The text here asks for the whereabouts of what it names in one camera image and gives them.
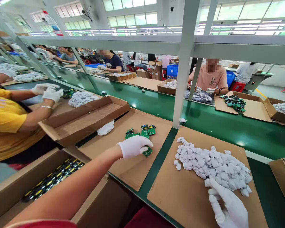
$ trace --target workbench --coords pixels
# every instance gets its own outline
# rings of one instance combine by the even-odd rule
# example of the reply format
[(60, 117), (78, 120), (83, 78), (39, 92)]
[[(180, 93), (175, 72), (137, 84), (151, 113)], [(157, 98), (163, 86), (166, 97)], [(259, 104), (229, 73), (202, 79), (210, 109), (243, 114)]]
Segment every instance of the workbench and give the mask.
[[(9, 85), (6, 86), (6, 89), (23, 90), (31, 89), (39, 83), (54, 83), (60, 85), (61, 88), (76, 86), (98, 95), (102, 95), (101, 91), (106, 91), (108, 95), (128, 101), (133, 108), (169, 121), (172, 121), (173, 119), (175, 99), (173, 96), (149, 90), (142, 93), (141, 89), (136, 86), (110, 81), (102, 77), (86, 75), (76, 71), (64, 69), (58, 70), (58, 68), (55, 68), (57, 67), (54, 67), (54, 70), (59, 73), (62, 79), (48, 79)], [(40, 102), (41, 95), (25, 100), (23, 101), (23, 104), (29, 106)], [(188, 100), (184, 101), (182, 118), (187, 120), (185, 126), (188, 128), (244, 147), (246, 150), (257, 155), (262, 155), (273, 160), (285, 157), (285, 126), (277, 123), (267, 123), (246, 118), (242, 115), (233, 115), (216, 111), (214, 107)], [(175, 140), (177, 131), (177, 129), (171, 128), (163, 147), (138, 192), (127, 186), (121, 180), (117, 180), (173, 225), (182, 227), (169, 215), (147, 200), (147, 194), (149, 193), (173, 140)], [(87, 137), (87, 139), (77, 144), (77, 146), (82, 146), (85, 143), (84, 141), (87, 142), (92, 137), (93, 136)], [(252, 158), (248, 158), (248, 161), (268, 226), (285, 227), (285, 198), (269, 165)]]

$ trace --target white cloth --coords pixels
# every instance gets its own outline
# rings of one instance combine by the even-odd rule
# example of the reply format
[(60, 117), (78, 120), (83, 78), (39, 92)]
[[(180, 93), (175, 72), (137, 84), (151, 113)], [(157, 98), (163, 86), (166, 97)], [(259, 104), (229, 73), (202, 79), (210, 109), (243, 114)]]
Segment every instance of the white cloth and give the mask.
[(260, 66), (259, 63), (255, 63), (253, 65), (250, 65), (250, 62), (244, 63), (237, 70), (238, 75), (235, 76), (234, 80), (245, 84), (248, 83), (251, 76), (257, 72), (259, 66)]
[(101, 128), (99, 128), (98, 131), (97, 131), (97, 134), (98, 134), (99, 136), (106, 135), (106, 134), (108, 134), (111, 130), (113, 130), (113, 128), (114, 128), (114, 120), (111, 121), (111, 122), (109, 122), (109, 123), (107, 123), (107, 124), (105, 124), (105, 125), (103, 125)]
[(142, 58), (142, 56), (138, 52), (136, 52), (136, 56), (135, 56), (135, 59), (134, 59), (134, 64), (135, 65), (141, 64), (142, 63), (141, 58)]

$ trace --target navy shirt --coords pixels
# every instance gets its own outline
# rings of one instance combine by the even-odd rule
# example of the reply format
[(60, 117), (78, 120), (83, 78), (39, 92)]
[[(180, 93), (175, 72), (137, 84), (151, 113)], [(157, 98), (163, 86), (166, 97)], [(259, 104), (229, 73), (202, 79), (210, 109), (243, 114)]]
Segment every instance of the navy shirt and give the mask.
[(116, 67), (121, 67), (121, 72), (124, 71), (124, 66), (121, 59), (117, 55), (113, 55), (111, 59), (104, 59), (107, 68), (116, 69)]

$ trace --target bracelet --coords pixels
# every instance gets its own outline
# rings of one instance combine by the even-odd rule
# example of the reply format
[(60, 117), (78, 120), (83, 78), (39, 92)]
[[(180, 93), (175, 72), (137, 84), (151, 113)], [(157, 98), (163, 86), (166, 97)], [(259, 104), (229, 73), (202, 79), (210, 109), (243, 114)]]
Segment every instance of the bracelet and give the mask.
[(51, 106), (41, 105), (40, 107), (52, 109), (52, 107), (51, 107)]

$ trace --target stack of circuit boards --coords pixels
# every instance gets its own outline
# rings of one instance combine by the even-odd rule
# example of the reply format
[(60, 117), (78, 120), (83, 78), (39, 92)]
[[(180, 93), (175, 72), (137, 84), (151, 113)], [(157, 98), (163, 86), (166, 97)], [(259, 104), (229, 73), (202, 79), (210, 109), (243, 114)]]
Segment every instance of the stack of circuit boards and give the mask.
[(225, 103), (228, 107), (233, 107), (233, 109), (238, 113), (243, 113), (246, 110), (244, 109), (246, 105), (246, 101), (244, 99), (239, 98), (237, 95), (226, 96), (222, 95), (221, 98), (225, 99)]
[[(146, 124), (146, 125), (141, 126), (141, 128), (142, 128), (142, 133), (141, 133), (141, 134), (140, 134), (140, 133), (134, 133), (133, 128), (127, 130), (127, 132), (126, 132), (126, 139), (127, 139), (127, 138), (130, 138), (130, 137), (132, 137), (132, 136), (136, 136), (136, 135), (141, 135), (141, 136), (144, 136), (144, 137), (146, 137), (146, 138), (149, 139), (150, 136), (152, 136), (152, 135), (155, 134), (155, 128), (156, 128), (156, 127), (155, 127), (154, 125), (148, 126), (148, 125)], [(153, 150), (152, 150), (150, 147), (148, 147), (148, 150), (147, 150), (147, 151), (144, 151), (143, 154), (144, 154), (146, 157), (149, 157), (152, 152), (153, 152)]]
[(38, 199), (69, 175), (80, 169), (83, 165), (84, 163), (78, 159), (67, 159), (64, 163), (47, 175), (46, 178), (40, 181), (32, 190), (27, 192), (22, 197), (22, 201), (29, 202), (30, 200)]

